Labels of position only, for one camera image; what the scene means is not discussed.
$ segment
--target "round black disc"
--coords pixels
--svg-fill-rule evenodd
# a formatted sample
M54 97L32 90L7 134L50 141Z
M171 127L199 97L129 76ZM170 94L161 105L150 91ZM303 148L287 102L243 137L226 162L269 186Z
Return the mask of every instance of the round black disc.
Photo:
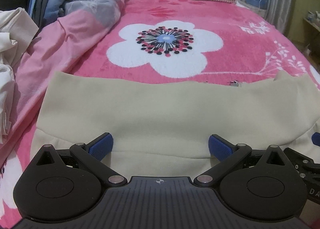
M286 173L278 165L272 166L268 170L245 168L225 176L220 183L225 203L239 214L261 221L299 214L306 202L303 180L294 169Z
M50 164L41 167L44 172L24 176L15 188L15 202L23 217L66 220L83 214L98 201L101 184L91 173L69 167L54 172Z

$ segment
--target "pink blanket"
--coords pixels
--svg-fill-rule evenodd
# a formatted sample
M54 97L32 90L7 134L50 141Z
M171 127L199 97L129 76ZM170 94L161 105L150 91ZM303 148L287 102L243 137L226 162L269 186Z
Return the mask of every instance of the pink blanket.
M20 219L12 190L29 153L26 144L19 145L21 140L32 139L26 128L41 107L51 76L55 71L70 71L119 20L123 6L124 0L69 0L67 15L46 26L15 65L12 126L4 144L0 144L0 226L11 228Z
M73 46L65 49L69 54L77 50ZM272 78L280 69L296 76L309 73L316 85L320 83L319 74L288 39L239 4L126 0L119 23L78 61L72 73L151 84L193 80L228 85L233 80L254 82ZM38 94L39 87L36 84L29 88L38 97L34 113L43 95ZM29 116L28 122L34 114L26 115ZM35 123L36 117L1 172L2 227L12 227L20 219L12 190L29 163Z

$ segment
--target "wall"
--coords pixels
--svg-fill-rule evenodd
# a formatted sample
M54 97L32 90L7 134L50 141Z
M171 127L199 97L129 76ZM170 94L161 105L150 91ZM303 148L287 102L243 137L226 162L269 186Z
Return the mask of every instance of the wall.
M320 11L320 0L293 1L293 15L287 35L291 41L307 45L316 34L316 30L303 20L308 11Z

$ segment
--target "flower print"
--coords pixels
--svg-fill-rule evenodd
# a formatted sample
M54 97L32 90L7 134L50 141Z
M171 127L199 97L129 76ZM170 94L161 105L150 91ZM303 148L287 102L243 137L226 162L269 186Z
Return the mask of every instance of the flower print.
M223 47L222 39L214 32L176 20L154 26L130 24L120 30L119 36L125 41L108 49L110 62L120 67L150 64L160 75L171 78L200 74L207 66L203 52Z
M290 67L292 74L296 72L295 76L307 72L302 61L298 61L295 55L290 56L290 51L285 46L278 43L278 41L274 41L274 44L277 44L276 51L273 54L266 53L266 64L259 73L270 74L274 73L275 69L283 70L283 67Z
M173 17L176 14L175 10L169 10L168 8L165 7L161 7L158 6L156 8L151 8L149 10L147 10L147 13L149 13L152 16L156 16L156 17Z
M239 26L244 32L249 34L266 34L266 32L270 32L270 28L266 26L266 22L260 22L259 26L253 22L249 23L249 27Z
M13 200L13 188L22 174L22 167L13 150L0 168L0 217L4 215L3 202L9 208L17 208Z

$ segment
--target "blue clamp pad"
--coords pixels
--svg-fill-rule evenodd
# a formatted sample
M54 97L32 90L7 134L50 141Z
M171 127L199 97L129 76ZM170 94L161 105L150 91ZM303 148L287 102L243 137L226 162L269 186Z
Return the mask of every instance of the blue clamp pad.
M223 161L237 150L237 147L216 134L209 138L209 151L219 161Z
M110 133L105 132L98 138L86 145L86 151L101 161L113 148L113 137Z
M320 146L320 133L315 132L312 135L311 140L312 140L314 145Z

